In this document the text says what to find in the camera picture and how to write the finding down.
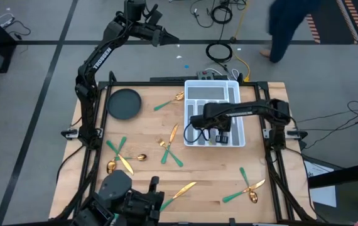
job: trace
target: blue pants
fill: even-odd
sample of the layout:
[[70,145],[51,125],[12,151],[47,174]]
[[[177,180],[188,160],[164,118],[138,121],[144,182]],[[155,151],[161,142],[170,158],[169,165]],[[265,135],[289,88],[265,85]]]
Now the blue pants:
[[273,37],[269,60],[279,62],[295,30],[320,4],[320,0],[275,0],[269,9],[269,34]]

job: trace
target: gold fork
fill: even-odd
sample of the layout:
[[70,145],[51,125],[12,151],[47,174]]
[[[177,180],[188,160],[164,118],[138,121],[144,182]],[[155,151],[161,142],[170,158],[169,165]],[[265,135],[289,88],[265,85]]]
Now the gold fork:
[[175,160],[175,162],[177,163],[177,165],[179,167],[182,167],[183,166],[183,163],[182,161],[180,161],[169,149],[168,147],[166,146],[165,142],[162,140],[162,138],[157,138],[156,139],[156,142],[158,144],[160,144],[161,147],[165,148],[166,151],[168,151],[171,155],[172,155],[172,158]]

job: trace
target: white cable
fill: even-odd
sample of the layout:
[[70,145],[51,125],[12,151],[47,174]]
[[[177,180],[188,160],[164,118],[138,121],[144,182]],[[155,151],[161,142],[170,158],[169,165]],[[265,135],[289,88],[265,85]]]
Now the white cable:
[[[204,69],[204,70],[213,70],[213,71],[215,71],[215,72],[217,72],[219,75],[223,75],[223,74],[221,74],[221,72],[219,72],[218,70],[216,70],[216,69],[214,69],[214,68],[206,68],[206,69]],[[240,75],[240,73],[239,73],[239,71],[237,70],[237,69],[232,69],[231,70],[231,75],[232,75],[232,78],[234,78],[235,80],[237,80],[237,78],[239,77],[239,75]]]
[[0,16],[0,18],[2,18],[2,17],[5,16],[5,15],[10,15],[12,18],[14,17],[14,15],[11,14],[11,13],[5,13],[5,14],[3,14],[2,16]]
[[10,15],[11,18],[8,19],[8,20],[7,20],[6,22],[4,22],[3,24],[0,24],[0,26],[1,26],[2,28],[5,28],[5,27],[9,26],[9,25],[14,21],[14,15],[11,14],[11,13],[5,13],[5,14],[3,14],[2,16],[0,16],[0,18],[2,18],[3,16],[6,16],[6,15]]
[[221,72],[217,71],[217,70],[214,69],[214,68],[206,68],[206,69],[204,69],[204,70],[213,70],[213,71],[217,72],[219,75],[223,75],[223,74],[221,74]]
[[237,80],[237,78],[239,77],[240,73],[238,70],[236,70],[235,68],[231,70],[231,74],[232,74],[232,77]]

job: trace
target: white paper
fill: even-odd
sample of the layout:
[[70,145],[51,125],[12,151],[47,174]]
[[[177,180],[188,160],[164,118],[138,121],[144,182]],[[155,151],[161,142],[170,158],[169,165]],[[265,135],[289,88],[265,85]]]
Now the white paper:
[[[332,168],[321,166],[319,164],[312,164],[305,161],[308,176],[317,176],[323,173],[334,171]],[[337,207],[337,197],[335,196],[335,186],[328,186],[325,188],[310,189],[310,195],[313,202],[329,205],[331,207]]]

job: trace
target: wooden tabletop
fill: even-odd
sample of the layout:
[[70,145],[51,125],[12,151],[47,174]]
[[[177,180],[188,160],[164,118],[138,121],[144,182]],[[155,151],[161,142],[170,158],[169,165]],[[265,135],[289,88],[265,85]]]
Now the wooden tabletop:
[[[246,136],[246,146],[243,148],[186,147],[183,143],[183,101],[172,102],[156,112],[153,110],[157,105],[183,91],[183,87],[113,87],[112,92],[123,88],[134,89],[140,94],[143,101],[142,109],[134,119],[128,121],[107,116],[96,191],[107,176],[106,164],[115,156],[105,141],[110,140],[118,147],[121,138],[126,136],[127,141],[121,150],[123,156],[139,154],[148,156],[147,161],[143,162],[130,160],[134,170],[134,176],[130,176],[133,180],[133,189],[147,192],[151,177],[159,176],[158,190],[165,192],[165,200],[167,200],[183,186],[192,181],[197,182],[193,188],[177,198],[161,213],[160,222],[226,223],[231,217],[234,217],[237,223],[276,222],[258,116],[242,118]],[[240,90],[241,102],[256,100],[253,87],[240,87]],[[269,83],[269,93],[271,98],[288,101],[284,83]],[[101,103],[104,103],[105,96],[106,91],[103,91]],[[101,121],[102,106],[101,104],[98,123]],[[80,103],[77,102],[72,122],[79,118]],[[168,142],[176,123],[179,123],[179,128],[171,150],[183,161],[182,168],[176,165],[171,156],[168,157],[166,164],[161,164],[164,149],[155,141],[157,137],[161,137]],[[287,141],[286,145],[291,149],[299,150],[297,141]],[[78,140],[68,141],[64,158],[80,146]],[[68,160],[62,168],[50,217],[57,216],[77,191],[83,158],[84,150]],[[307,214],[315,218],[309,206],[306,174],[301,156],[283,151],[283,159],[290,192]],[[246,188],[239,167],[245,169],[250,184],[266,179],[265,184],[255,191],[259,197],[256,204],[250,201],[248,195],[241,195],[228,203],[222,202],[223,197]],[[117,169],[127,172],[120,161]],[[284,196],[280,189],[278,195],[283,218],[286,218]]]

